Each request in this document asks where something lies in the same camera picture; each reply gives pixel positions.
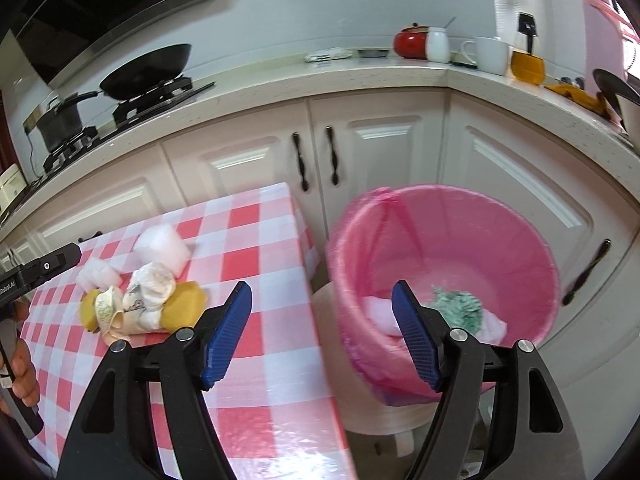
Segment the table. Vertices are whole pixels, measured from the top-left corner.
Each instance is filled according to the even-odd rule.
[[[79,266],[36,291],[22,332],[42,390],[45,428],[33,447],[58,467],[74,413],[107,351],[80,324],[80,267],[90,256],[101,258],[127,282],[140,266],[134,242],[159,222],[173,225],[193,250],[180,280],[198,282],[208,308],[223,304],[238,280],[252,288],[252,314],[228,373],[204,395],[238,478],[355,479],[310,307],[308,277],[318,252],[286,184],[188,206],[81,244]],[[131,343],[165,338],[139,335]],[[162,465],[180,478],[159,384],[151,384],[150,396]]]

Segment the human hand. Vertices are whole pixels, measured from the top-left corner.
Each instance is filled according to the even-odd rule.
[[[15,316],[17,322],[27,319],[29,315],[29,305],[23,301],[15,302]],[[4,366],[2,355],[0,354],[0,368]],[[24,402],[28,408],[36,406],[40,400],[40,386],[36,380],[36,369],[31,362],[29,347],[23,339],[18,339],[15,343],[14,356],[11,359],[11,368],[15,375],[12,389],[16,397]],[[9,407],[4,400],[0,400],[0,410],[6,415],[11,415]]]

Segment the pink trash can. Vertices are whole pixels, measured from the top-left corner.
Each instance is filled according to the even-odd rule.
[[[389,406],[440,395],[418,377],[404,340],[370,322],[362,298],[388,299],[398,280],[407,280],[421,304],[433,299],[433,287],[471,292],[507,323],[503,346],[540,343],[558,313],[558,270],[540,233],[513,209],[467,189],[366,192],[335,225],[327,263],[351,365]]]

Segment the screw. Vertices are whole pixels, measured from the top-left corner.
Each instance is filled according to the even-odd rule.
[[[117,354],[118,352],[122,352],[126,347],[127,342],[124,341],[124,339],[118,339],[111,345],[109,350],[111,350],[114,354]]]
[[[188,341],[193,337],[193,330],[191,328],[181,328],[175,333],[175,338],[178,341]]]
[[[527,341],[526,339],[521,339],[520,341],[518,341],[518,347],[520,348],[520,350],[526,352],[527,354],[533,352],[536,349],[536,347],[533,346],[533,343],[531,341]]]
[[[461,328],[454,328],[451,332],[449,332],[449,335],[451,336],[453,341],[463,342],[466,341],[466,338],[468,338],[466,332]]]

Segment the white jar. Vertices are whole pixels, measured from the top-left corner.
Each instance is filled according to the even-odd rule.
[[[430,27],[427,34],[427,59],[436,63],[451,61],[449,37],[444,28]]]

